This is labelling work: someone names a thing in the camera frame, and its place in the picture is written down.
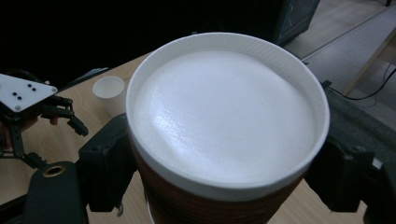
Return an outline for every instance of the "wooden table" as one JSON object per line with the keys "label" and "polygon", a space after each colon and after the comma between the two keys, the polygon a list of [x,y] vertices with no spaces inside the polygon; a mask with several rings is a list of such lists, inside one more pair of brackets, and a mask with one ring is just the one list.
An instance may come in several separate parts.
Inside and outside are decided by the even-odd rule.
{"label": "wooden table", "polygon": [[[147,57],[144,55],[126,64],[103,73],[98,77],[86,80],[75,87],[57,95],[73,99],[76,116],[90,130],[89,135],[77,135],[60,119],[57,126],[50,125],[47,119],[39,122],[22,134],[26,153],[38,153],[48,163],[56,161],[78,160],[78,150],[88,142],[111,117],[107,114],[100,101],[92,94],[93,83],[100,77],[119,76],[126,83],[130,80],[136,67]],[[35,170],[17,160],[0,160],[0,203],[8,202],[27,193],[29,180]],[[112,213],[93,213],[87,207],[90,223],[131,223],[149,224],[149,212],[146,207],[143,186],[138,172],[127,189],[123,198],[124,214],[117,217],[117,209]],[[303,181],[284,202],[278,212],[270,220],[270,224],[361,224],[366,205],[361,204],[357,213],[334,213],[321,202],[318,195]]]}

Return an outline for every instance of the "large white cup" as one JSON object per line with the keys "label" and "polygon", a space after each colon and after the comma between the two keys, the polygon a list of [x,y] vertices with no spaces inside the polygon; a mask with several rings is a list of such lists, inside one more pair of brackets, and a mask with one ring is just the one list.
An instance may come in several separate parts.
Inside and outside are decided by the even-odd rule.
{"label": "large white cup", "polygon": [[125,113],[125,83],[120,77],[102,77],[92,87],[111,117]]}

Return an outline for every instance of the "black cable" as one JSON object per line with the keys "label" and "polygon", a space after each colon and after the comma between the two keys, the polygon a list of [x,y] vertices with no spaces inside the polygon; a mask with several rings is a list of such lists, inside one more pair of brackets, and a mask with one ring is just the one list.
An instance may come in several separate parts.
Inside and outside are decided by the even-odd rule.
{"label": "black cable", "polygon": [[387,84],[387,82],[389,81],[389,79],[395,74],[395,72],[396,72],[396,68],[393,69],[393,71],[389,74],[389,76],[387,77],[387,79],[385,79],[384,83],[382,83],[381,87],[380,87],[377,91],[371,93],[370,95],[361,97],[361,98],[353,98],[353,97],[345,96],[343,93],[341,93],[340,91],[338,91],[338,90],[336,90],[336,89],[333,89],[333,88],[330,87],[330,86],[327,87],[327,88],[329,88],[329,90],[334,91],[335,93],[341,95],[342,97],[344,97],[344,98],[346,98],[346,99],[348,99],[348,100],[354,100],[354,101],[364,100],[364,99],[370,98],[370,97],[376,95],[377,93],[379,93],[379,92],[385,87],[385,84]]}

